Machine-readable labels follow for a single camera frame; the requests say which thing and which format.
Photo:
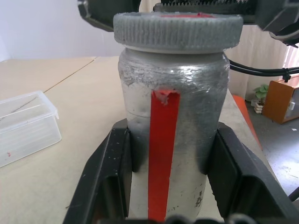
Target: table surface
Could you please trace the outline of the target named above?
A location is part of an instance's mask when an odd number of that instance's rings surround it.
[[[117,63],[118,57],[0,63],[0,99],[44,91],[58,109],[62,135],[59,143],[0,168],[0,223],[62,223],[87,159],[126,117]],[[229,92],[220,121],[272,172]],[[209,182],[199,216],[221,220]]]

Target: red tape strip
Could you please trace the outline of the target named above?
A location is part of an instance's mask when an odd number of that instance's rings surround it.
[[[153,91],[149,133],[148,217],[164,221],[180,94]]]

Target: green plant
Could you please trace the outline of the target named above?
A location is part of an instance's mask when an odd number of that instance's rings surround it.
[[[264,99],[267,96],[268,89],[269,89],[269,86],[265,85],[265,84],[254,89],[254,91],[256,92],[256,98],[258,98],[260,103],[264,102]]]

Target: potted plant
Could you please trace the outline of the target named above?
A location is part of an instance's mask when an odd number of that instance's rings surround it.
[[[262,113],[263,105],[264,105],[264,102],[265,102],[265,99],[267,96],[268,89],[269,89],[269,86],[265,85],[265,84],[254,89],[254,91],[256,92],[256,98],[258,99],[258,102],[256,102],[256,104],[254,106],[254,111],[256,113]]]

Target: floor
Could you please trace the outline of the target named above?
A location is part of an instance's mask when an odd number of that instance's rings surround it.
[[[263,153],[289,195],[299,186],[299,118],[280,125],[256,114],[250,103],[246,107]]]

